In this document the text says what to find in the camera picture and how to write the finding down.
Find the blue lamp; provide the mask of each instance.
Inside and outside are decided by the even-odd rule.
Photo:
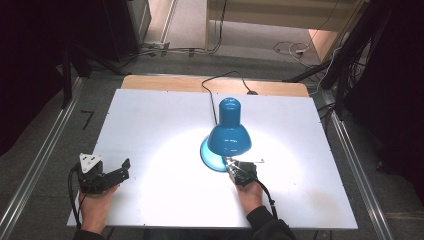
[[[219,104],[219,123],[201,145],[203,162],[211,169],[226,171],[223,157],[234,157],[252,147],[249,133],[240,124],[240,102],[226,98]]]

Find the hand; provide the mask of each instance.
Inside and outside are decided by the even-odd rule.
[[[246,215],[262,206],[262,187],[253,181],[246,186],[236,185],[241,207]]]
[[[109,214],[110,202],[112,201],[113,194],[118,187],[119,185],[116,185],[107,190],[105,193],[99,195],[85,195],[80,192],[78,199],[80,203],[84,196],[86,196],[80,205],[83,219],[81,230],[97,234],[102,233],[106,226],[106,218]]]

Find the sleeve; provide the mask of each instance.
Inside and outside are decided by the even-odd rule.
[[[74,238],[72,240],[105,240],[102,235],[88,232],[84,230],[78,230],[75,232]]]
[[[265,206],[247,215],[253,229],[253,240],[295,240],[293,232],[283,220],[276,220]]]

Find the gray carpet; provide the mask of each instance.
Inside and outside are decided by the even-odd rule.
[[[188,58],[183,54],[169,53],[165,57],[143,56],[124,68],[133,74],[183,74],[216,76],[237,70],[246,78],[278,81],[304,71],[296,63],[282,63],[269,60],[255,60],[224,56],[196,55]],[[49,161],[9,239],[71,239],[75,229],[66,227],[70,213],[67,196],[67,174],[78,161],[81,152],[94,149],[103,121],[115,89],[123,77],[108,70],[93,73],[84,81],[81,96],[54,148]],[[325,105],[319,94],[314,96],[317,107]],[[60,108],[61,93],[52,99],[39,116],[31,123],[14,148],[0,158],[0,162],[13,166],[1,168],[0,211],[3,212],[11,195],[16,191],[22,177],[35,158],[38,149],[48,134]],[[93,118],[85,130],[87,115],[81,110],[94,111]],[[366,130],[352,118],[346,118],[349,133],[357,147],[360,159],[385,212],[423,211],[411,185],[398,176],[375,171],[376,156],[367,139]],[[359,225],[358,230],[332,231],[333,239],[377,239],[374,227],[346,161],[345,153],[337,138],[335,129],[329,124],[328,140],[339,169],[346,192]],[[424,221],[389,219],[396,239],[424,239]],[[296,230],[299,239],[312,239],[315,231]],[[139,228],[117,228],[111,239],[142,239]],[[320,231],[318,239],[329,239],[328,231]]]

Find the lamp shade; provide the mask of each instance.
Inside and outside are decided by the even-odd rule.
[[[211,152],[233,157],[241,155],[252,147],[249,133],[240,124],[240,102],[235,98],[225,98],[219,104],[219,123],[208,137]]]

